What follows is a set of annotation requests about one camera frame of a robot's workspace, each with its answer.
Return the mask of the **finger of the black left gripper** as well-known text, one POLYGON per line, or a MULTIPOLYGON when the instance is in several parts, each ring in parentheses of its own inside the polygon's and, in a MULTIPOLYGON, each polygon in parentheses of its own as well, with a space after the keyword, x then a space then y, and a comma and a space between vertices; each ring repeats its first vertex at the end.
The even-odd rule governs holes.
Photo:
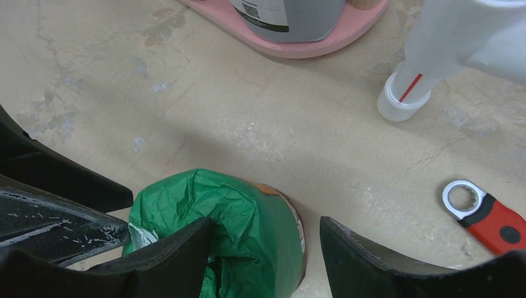
POLYGON ((129 242, 125 221, 1 176, 1 249, 67 267, 129 242))
POLYGON ((1 174, 101 212, 131 207, 132 191, 32 139, 1 109, 1 174))

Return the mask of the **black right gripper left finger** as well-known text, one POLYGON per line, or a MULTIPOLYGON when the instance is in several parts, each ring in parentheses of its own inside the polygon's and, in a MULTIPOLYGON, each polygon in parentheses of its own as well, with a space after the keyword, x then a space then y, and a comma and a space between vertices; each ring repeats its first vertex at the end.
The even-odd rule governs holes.
POLYGON ((62 268, 12 248, 1 249, 1 297, 198 297, 212 245, 213 222, 178 232, 86 271, 62 268))

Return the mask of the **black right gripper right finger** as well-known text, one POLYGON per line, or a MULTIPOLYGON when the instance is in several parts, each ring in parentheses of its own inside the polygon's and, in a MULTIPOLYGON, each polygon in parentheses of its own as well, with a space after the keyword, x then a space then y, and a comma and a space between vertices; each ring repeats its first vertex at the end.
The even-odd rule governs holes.
POLYGON ((333 297, 525 297, 525 252, 456 270, 410 258, 322 216, 319 237, 333 297))

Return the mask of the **green brown roll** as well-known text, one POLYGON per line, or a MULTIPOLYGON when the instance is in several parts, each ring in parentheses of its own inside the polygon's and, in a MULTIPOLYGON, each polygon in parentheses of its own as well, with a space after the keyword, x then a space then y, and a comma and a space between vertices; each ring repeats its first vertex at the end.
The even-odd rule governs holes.
POLYGON ((139 192, 129 223, 163 239, 201 217, 213 220, 201 297, 290 297, 305 276, 298 212, 280 191, 207 169, 139 192))

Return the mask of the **pink three-tier shelf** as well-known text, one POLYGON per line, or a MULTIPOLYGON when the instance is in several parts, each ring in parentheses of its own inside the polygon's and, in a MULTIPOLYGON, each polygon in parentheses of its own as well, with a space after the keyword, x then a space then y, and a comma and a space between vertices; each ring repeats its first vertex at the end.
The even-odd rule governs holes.
POLYGON ((336 52, 367 32, 388 1, 184 1, 193 11, 256 51, 277 58, 336 52))

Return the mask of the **grey toilet paper roll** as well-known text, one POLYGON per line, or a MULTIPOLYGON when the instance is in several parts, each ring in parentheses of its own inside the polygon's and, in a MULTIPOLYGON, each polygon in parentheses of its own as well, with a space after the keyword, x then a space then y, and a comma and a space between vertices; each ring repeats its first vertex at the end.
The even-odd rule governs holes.
POLYGON ((274 43, 324 40, 338 23, 346 0, 230 0, 248 28, 274 43))

